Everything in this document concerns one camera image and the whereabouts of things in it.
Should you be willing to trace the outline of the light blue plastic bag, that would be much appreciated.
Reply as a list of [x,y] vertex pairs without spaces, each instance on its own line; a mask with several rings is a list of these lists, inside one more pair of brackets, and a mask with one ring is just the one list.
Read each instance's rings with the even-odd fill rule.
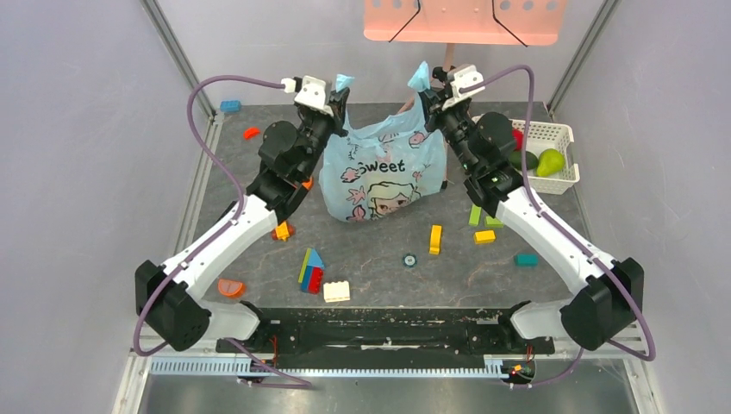
[[380,122],[356,128],[345,115],[346,135],[330,138],[318,177],[330,216],[350,223],[377,220],[442,190],[447,145],[439,130],[426,130],[418,96],[430,80],[422,62],[408,82],[413,106]]

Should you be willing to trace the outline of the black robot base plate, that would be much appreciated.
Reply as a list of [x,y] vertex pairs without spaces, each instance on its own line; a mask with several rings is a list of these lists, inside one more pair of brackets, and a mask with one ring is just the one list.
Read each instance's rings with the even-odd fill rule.
[[550,355],[553,341],[521,339],[500,308],[264,308],[241,345],[278,368],[478,368],[486,355]]

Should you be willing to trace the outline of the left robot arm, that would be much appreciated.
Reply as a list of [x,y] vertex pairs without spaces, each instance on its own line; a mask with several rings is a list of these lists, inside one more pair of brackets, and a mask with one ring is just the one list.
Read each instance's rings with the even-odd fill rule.
[[209,336],[238,339],[250,351],[264,349],[271,329],[251,305],[209,303],[205,292],[254,242],[286,221],[309,194],[313,175],[330,138],[345,134],[350,91],[316,91],[304,86],[295,96],[299,125],[268,126],[259,147],[259,171],[241,197],[191,245],[134,271],[134,351],[149,356],[164,347],[185,351]]

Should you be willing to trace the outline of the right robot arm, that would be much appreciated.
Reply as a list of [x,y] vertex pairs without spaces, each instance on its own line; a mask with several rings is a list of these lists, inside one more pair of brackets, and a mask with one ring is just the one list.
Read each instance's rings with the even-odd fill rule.
[[471,102],[451,103],[443,90],[423,91],[419,99],[427,131],[440,131],[461,163],[471,201],[522,237],[572,294],[563,301],[515,305],[497,330],[500,345],[519,352],[533,339],[566,337],[594,351],[615,345],[615,336],[632,323],[647,330],[643,268],[588,243],[530,189],[508,159],[516,148],[511,120],[496,112],[473,120]]

